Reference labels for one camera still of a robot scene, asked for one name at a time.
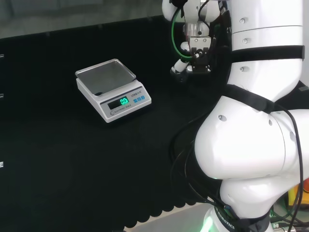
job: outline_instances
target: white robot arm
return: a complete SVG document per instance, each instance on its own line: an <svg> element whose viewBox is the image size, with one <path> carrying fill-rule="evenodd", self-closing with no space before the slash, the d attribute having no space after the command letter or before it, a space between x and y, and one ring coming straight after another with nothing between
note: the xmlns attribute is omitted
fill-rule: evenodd
<svg viewBox="0 0 309 232"><path fill-rule="evenodd" d="M201 5L198 2L189 0L184 5L186 20L192 19L190 23L197 18L187 17L185 9L197 9ZM220 3L211 0L209 4ZM303 59L293 55L276 58L271 51L286 48L291 51L303 45L303 0L230 0L225 10L231 15L232 51L241 56L232 63L228 85L272 102L290 93L300 79ZM163 0L165 18L171 19L173 11L175 7L169 0ZM290 113L298 127L306 179L309 178L309 110ZM198 131L196 159L207 176L223 180L221 199L237 217L257 220L300 182L295 135L285 112L268 114L222 96ZM256 231L272 232L269 221L266 223ZM210 225L205 229L208 232L235 230L215 207L207 212L205 225Z"/></svg>
<svg viewBox="0 0 309 232"><path fill-rule="evenodd" d="M181 52L189 53L192 59L179 59L171 68L173 75L180 76L183 72L187 74L207 74L211 71L208 50L212 38L210 37L209 26L204 22L214 21L220 15L220 11L217 1L205 3L206 0L190 0L183 6L184 18L181 18L180 13L176 16L176 22L184 22L185 19L184 33L187 41L182 43ZM169 0L163 0L162 11L164 17L172 21L177 7L171 4Z"/></svg>

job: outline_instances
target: black cloth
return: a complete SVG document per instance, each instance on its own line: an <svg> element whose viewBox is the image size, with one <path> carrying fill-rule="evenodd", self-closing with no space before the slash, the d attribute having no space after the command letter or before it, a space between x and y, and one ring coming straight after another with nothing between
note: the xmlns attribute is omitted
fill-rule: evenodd
<svg viewBox="0 0 309 232"><path fill-rule="evenodd" d="M182 25L175 33L183 36ZM169 142L218 100L224 60L211 77L175 83L169 71L179 57L161 16L2 39L0 54L1 232L121 230L184 205L170 187ZM107 124L75 72L112 58L153 103ZM296 90L282 105L303 108L308 98ZM179 149L198 127L181 135Z"/></svg>

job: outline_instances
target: green cable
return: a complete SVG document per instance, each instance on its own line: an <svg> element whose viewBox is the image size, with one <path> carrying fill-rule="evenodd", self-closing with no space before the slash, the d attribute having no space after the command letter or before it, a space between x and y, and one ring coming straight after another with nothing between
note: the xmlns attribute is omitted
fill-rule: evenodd
<svg viewBox="0 0 309 232"><path fill-rule="evenodd" d="M176 50L176 52L178 53L179 56L183 57L183 58L186 58L186 59L191 59L192 57L188 57L188 56L185 56L183 55L176 47L176 44L175 44L175 41L174 41L174 25L175 25L175 21L176 21L176 18L177 18L177 15L175 15L175 17L173 18L173 21L172 21L172 42L173 42L173 45L174 45L174 48Z"/></svg>

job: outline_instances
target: green digital display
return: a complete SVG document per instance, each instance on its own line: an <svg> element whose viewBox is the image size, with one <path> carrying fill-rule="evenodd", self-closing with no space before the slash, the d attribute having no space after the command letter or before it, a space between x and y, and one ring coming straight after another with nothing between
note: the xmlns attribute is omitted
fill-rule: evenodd
<svg viewBox="0 0 309 232"><path fill-rule="evenodd" d="M122 105L125 105L125 104L128 104L128 103L129 103L129 100L125 97L125 98L120 99L120 103L121 103Z"/></svg>
<svg viewBox="0 0 309 232"><path fill-rule="evenodd" d="M125 96L125 97L122 97L120 99L117 99L111 103L108 103L108 107L112 110L112 109L115 109L121 105L126 105L129 103L129 99Z"/></svg>

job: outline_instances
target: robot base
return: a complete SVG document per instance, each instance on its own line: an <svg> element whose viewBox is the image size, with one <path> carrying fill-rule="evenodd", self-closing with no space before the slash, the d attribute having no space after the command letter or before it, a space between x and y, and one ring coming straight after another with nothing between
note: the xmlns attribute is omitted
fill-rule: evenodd
<svg viewBox="0 0 309 232"><path fill-rule="evenodd" d="M206 213L204 217L203 228L200 232L229 232L228 229L224 227L215 212L215 208L212 206ZM269 224L265 232L273 232L271 224Z"/></svg>

